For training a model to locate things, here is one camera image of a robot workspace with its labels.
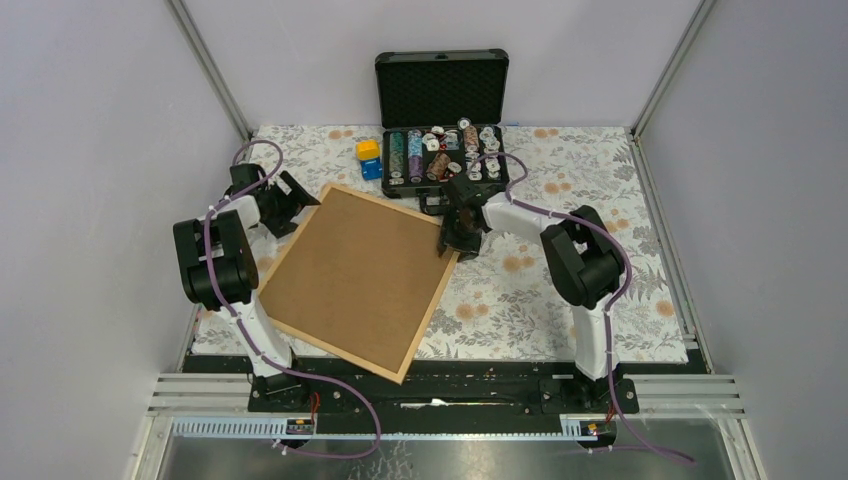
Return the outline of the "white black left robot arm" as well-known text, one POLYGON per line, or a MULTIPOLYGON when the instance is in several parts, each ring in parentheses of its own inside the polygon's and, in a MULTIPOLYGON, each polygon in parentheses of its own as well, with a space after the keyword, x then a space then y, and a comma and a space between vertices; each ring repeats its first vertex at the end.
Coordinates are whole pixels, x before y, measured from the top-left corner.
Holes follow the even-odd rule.
POLYGON ((188 300, 228 313, 228 324, 252 364, 252 396, 296 411, 309 401, 307 380, 291 373, 295 356, 258 298, 259 273, 246 231, 265 226, 276 238, 297 229, 293 219, 320 202, 287 172, 270 185, 256 164, 230 168, 232 185, 205 217, 173 225, 179 274, 188 300))

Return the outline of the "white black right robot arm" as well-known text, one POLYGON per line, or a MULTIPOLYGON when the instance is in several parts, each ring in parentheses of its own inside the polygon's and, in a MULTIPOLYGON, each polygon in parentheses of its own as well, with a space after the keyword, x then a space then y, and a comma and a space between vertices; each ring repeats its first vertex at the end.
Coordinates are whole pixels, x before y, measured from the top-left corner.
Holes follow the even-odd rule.
POLYGON ((506 232, 539 245, 554 289, 572 306, 576 329, 574 363, 584 376, 573 386, 575 402, 597 412, 613 398, 606 378, 618 365, 609 318, 622 292, 621 281, 632 273, 619 244, 597 212, 582 206, 571 213, 554 212, 485 189, 466 176, 443 187, 448 200, 437 251, 452 250, 461 260, 480 253, 483 235, 506 232))

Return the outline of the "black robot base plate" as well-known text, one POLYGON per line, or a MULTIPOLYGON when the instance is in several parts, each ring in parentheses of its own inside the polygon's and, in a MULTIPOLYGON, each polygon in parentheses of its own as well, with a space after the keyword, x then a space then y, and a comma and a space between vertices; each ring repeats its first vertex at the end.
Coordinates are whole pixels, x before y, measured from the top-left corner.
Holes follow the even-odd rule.
POLYGON ((563 417, 600 419, 617 409, 647 412, 659 394, 700 381, 704 363, 625 363, 611 380, 586 380, 571 362, 416 360, 400 383, 334 358, 302 357, 294 376, 253 373, 245 356, 189 356, 182 372, 163 375, 151 403, 157 409, 216 414, 296 414, 316 417, 324 435, 560 434, 563 417))

